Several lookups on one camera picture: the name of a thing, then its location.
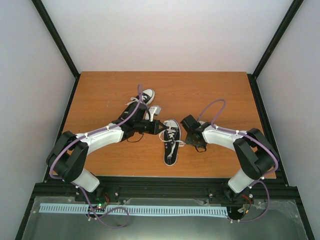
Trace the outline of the white lace of sneaker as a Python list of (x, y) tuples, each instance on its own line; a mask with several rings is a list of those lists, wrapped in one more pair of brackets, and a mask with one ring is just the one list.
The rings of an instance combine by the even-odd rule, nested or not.
[[(143, 93), (141, 96), (141, 101), (144, 105), (149, 105), (154, 99), (153, 95), (149, 95), (147, 93)], [(131, 97), (130, 101), (126, 104), (127, 106), (133, 104), (133, 103), (137, 103), (140, 100), (140, 96), (137, 95), (136, 97)]]
[(174, 151), (179, 147), (184, 147), (186, 143), (181, 140), (181, 129), (178, 122), (174, 119), (165, 120), (164, 124), (168, 127), (162, 131), (158, 137), (164, 143), (165, 160), (174, 158)]

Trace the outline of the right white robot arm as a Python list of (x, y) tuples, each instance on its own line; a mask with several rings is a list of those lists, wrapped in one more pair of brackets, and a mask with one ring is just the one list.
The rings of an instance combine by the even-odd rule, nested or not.
[(239, 194), (265, 175), (279, 167), (278, 154), (257, 128), (249, 131), (224, 128), (213, 123), (197, 121), (192, 115), (185, 117), (181, 124), (186, 131), (186, 144), (197, 151), (207, 150), (207, 145), (219, 145), (235, 152), (240, 170), (229, 179), (227, 185)]

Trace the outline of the black canvas sneaker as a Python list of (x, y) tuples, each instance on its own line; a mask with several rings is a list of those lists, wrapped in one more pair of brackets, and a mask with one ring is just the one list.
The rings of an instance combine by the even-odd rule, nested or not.
[[(145, 110), (147, 109), (147, 106), (151, 104), (153, 99), (155, 98), (155, 91), (152, 88), (145, 89), (142, 92), (142, 103), (139, 104), (138, 109), (134, 112), (134, 114), (129, 119), (134, 120), (137, 118), (138, 120), (142, 118), (145, 114)], [(120, 120), (125, 120), (136, 108), (138, 101), (140, 100), (139, 95), (136, 97), (131, 97), (130, 101), (126, 103), (126, 108), (122, 112), (122, 114), (119, 116)]]
[(183, 145), (181, 141), (181, 129), (179, 123), (174, 119), (164, 121), (167, 127), (163, 132), (161, 139), (164, 143), (164, 163), (167, 166), (173, 166), (178, 158), (178, 149)]

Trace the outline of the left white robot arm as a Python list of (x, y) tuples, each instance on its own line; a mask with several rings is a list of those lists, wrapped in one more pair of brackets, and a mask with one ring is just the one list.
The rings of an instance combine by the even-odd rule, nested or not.
[(135, 133), (157, 135), (167, 127), (155, 119), (161, 111), (158, 105), (145, 106), (134, 103), (124, 113), (126, 119), (117, 119), (107, 126), (86, 133), (64, 132), (49, 153), (46, 163), (50, 172), (66, 183), (86, 190), (92, 201), (103, 198), (104, 188), (91, 172), (85, 169), (86, 158), (92, 152), (107, 145), (120, 143)]

